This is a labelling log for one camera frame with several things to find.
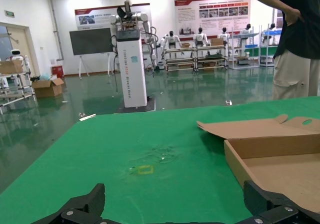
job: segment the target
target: person's hand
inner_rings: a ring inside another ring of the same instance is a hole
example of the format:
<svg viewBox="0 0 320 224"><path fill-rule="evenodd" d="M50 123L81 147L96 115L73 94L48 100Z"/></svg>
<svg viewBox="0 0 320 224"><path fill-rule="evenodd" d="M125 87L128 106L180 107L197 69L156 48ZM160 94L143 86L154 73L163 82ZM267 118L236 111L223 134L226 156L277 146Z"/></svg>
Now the person's hand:
<svg viewBox="0 0 320 224"><path fill-rule="evenodd" d="M298 20L304 23L300 11L293 8L285 12L285 20L288 26L295 24Z"/></svg>

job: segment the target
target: red trash bin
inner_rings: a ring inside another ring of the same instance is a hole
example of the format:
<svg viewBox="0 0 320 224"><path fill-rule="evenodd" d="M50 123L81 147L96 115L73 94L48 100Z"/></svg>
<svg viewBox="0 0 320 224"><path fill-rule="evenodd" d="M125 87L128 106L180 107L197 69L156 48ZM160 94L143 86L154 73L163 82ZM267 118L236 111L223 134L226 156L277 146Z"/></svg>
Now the red trash bin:
<svg viewBox="0 0 320 224"><path fill-rule="evenodd" d="M62 79L65 77L65 74L63 73L64 69L62 68L62 65L51 67L51 70L52 70L52 74L56 75L58 78Z"/></svg>

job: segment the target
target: reflective floor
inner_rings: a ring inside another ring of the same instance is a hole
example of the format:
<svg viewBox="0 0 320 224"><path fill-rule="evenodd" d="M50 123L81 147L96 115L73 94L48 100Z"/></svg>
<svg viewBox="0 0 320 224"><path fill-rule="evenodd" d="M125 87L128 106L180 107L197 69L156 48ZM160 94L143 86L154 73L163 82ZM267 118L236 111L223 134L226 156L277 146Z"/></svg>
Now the reflective floor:
<svg viewBox="0 0 320 224"><path fill-rule="evenodd" d="M266 101L272 95L273 68L148 74L147 94L156 98L157 111ZM38 99L38 107L32 99L12 104L0 116L0 193L79 121L79 114L113 114L122 101L120 75L116 78L118 93L114 76L68 77L61 96Z"/></svg>

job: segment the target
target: white wall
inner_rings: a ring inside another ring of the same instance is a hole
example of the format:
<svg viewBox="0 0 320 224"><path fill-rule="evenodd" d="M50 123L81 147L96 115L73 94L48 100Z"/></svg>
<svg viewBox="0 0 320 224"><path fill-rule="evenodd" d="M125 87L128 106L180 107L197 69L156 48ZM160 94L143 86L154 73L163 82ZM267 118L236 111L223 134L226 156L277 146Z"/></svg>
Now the white wall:
<svg viewBox="0 0 320 224"><path fill-rule="evenodd" d="M58 49L48 0L0 0L0 24L11 24L29 27L33 46L31 55L38 64L39 71L51 73L50 59L58 59ZM15 18L6 17L4 10L12 11Z"/></svg>
<svg viewBox="0 0 320 224"><path fill-rule="evenodd" d="M77 30L75 22L75 9L86 9L104 6L122 5L125 0L53 0L56 11L58 27L61 34L65 61L66 74L74 74L78 71L78 57L73 56L69 31ZM175 28L174 0L132 0L133 4L150 3L152 24L157 28L158 36L163 36ZM272 19L272 9L252 0L251 24L257 27L259 24L268 24ZM106 71L106 55L84 56L84 61L92 72Z"/></svg>

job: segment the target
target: beige pants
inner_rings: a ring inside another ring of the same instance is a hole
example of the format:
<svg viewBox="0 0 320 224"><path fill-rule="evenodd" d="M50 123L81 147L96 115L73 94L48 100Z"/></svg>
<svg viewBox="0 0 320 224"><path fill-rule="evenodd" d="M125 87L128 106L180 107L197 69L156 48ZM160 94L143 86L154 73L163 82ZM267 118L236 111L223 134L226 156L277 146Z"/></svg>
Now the beige pants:
<svg viewBox="0 0 320 224"><path fill-rule="evenodd" d="M286 50L274 61L274 100L318 95L320 60L310 60Z"/></svg>

